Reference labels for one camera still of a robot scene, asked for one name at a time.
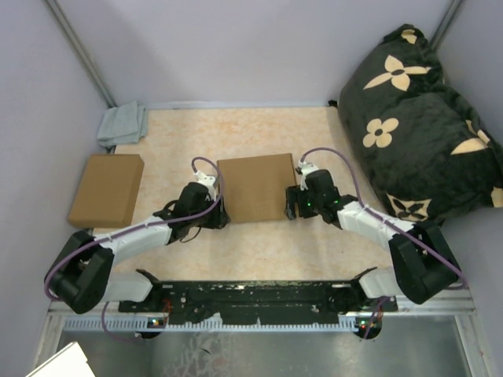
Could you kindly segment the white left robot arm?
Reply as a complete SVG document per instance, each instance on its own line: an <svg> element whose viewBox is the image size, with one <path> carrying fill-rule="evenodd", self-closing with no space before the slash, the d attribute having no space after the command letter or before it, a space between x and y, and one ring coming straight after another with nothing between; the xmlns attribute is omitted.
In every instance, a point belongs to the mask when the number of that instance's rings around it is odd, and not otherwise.
<svg viewBox="0 0 503 377"><path fill-rule="evenodd" d="M190 182L177 200L146 220L115 232L73 233L44 278L46 295L84 314L102 302L129 302L152 312L163 302L162 284L139 269L114 273L122 262L184 240L189 231L222 229L229 223L221 185Z"/></svg>

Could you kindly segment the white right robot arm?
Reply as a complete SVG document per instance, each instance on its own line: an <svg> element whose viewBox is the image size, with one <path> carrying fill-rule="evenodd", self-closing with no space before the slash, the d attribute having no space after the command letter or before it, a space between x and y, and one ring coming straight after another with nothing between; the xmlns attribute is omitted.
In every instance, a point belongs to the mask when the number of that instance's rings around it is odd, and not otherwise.
<svg viewBox="0 0 503 377"><path fill-rule="evenodd" d="M393 218L340 194L327 170L314 169L285 189L288 219L322 220L372 241L390 253L392 266L361 273L350 293L355 309L367 311L378 298L404 295L422 304L461 279L461 268L440 228L431 221Z"/></svg>

